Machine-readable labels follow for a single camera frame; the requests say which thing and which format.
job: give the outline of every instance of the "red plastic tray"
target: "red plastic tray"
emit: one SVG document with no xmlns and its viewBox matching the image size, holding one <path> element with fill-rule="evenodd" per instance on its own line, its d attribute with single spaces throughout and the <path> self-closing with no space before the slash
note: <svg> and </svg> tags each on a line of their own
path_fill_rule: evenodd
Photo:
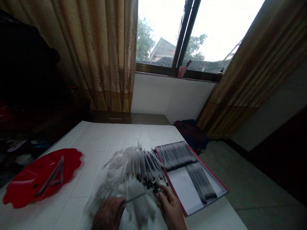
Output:
<svg viewBox="0 0 307 230">
<path fill-rule="evenodd" d="M 63 183 L 46 188 L 45 193 L 35 197 L 44 182 L 64 156 Z M 41 201 L 56 193 L 68 183 L 81 165 L 82 153 L 77 149 L 60 149 L 49 153 L 24 168 L 7 186 L 3 203 L 12 203 L 14 208 L 23 208 L 33 201 Z"/>
</svg>

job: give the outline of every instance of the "roof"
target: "roof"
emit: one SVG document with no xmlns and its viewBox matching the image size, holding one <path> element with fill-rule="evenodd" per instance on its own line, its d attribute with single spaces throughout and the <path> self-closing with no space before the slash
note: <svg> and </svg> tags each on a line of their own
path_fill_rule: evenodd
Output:
<svg viewBox="0 0 307 230">
<path fill-rule="evenodd" d="M 149 61 L 152 61 L 155 56 L 173 57 L 175 54 L 175 50 L 175 45 L 161 37 L 156 46 L 154 47 L 153 51 L 151 52 L 149 56 Z"/>
</svg>

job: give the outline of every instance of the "window pane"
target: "window pane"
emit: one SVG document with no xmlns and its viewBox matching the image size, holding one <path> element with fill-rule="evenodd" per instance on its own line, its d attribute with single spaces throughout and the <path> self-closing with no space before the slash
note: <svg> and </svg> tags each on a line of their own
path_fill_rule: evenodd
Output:
<svg viewBox="0 0 307 230">
<path fill-rule="evenodd" d="M 139 0 L 136 62 L 171 67 L 184 0 Z"/>
<path fill-rule="evenodd" d="M 189 70 L 218 73 L 233 54 L 264 0 L 202 0 L 182 65 Z"/>
</svg>

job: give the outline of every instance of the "white tablecloth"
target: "white tablecloth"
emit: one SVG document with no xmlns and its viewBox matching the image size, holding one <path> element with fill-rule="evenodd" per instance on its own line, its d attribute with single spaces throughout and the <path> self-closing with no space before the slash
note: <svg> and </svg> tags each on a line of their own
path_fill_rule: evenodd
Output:
<svg viewBox="0 0 307 230">
<path fill-rule="evenodd" d="M 76 148 L 83 155 L 83 163 L 68 184 L 50 198 L 13 209 L 12 204 L 0 204 L 0 229 L 88 229 L 84 206 L 89 196 L 104 181 L 106 169 L 102 169 L 114 152 L 140 141 L 144 149 L 162 144 L 183 141 L 174 126 L 100 124 L 80 122 L 45 153 L 63 148 Z M 0 190 L 1 199 L 6 186 Z M 149 218 L 148 229 L 167 229 L 160 210 L 156 218 Z M 120 229 L 137 229 L 128 220 L 125 210 Z M 188 229 L 247 229 L 225 197 L 185 219 Z"/>
</svg>

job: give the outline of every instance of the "hand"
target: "hand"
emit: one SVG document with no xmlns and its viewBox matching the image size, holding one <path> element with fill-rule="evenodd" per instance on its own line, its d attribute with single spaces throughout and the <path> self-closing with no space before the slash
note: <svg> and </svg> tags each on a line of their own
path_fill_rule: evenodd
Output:
<svg viewBox="0 0 307 230">
<path fill-rule="evenodd" d="M 169 222 L 169 230 L 187 230 L 181 212 L 181 204 L 175 194 L 166 186 L 158 185 L 162 192 L 156 193 L 157 206 Z"/>
<path fill-rule="evenodd" d="M 125 210 L 124 197 L 110 197 L 102 202 L 92 225 L 92 230 L 113 229 L 117 230 Z"/>
</svg>

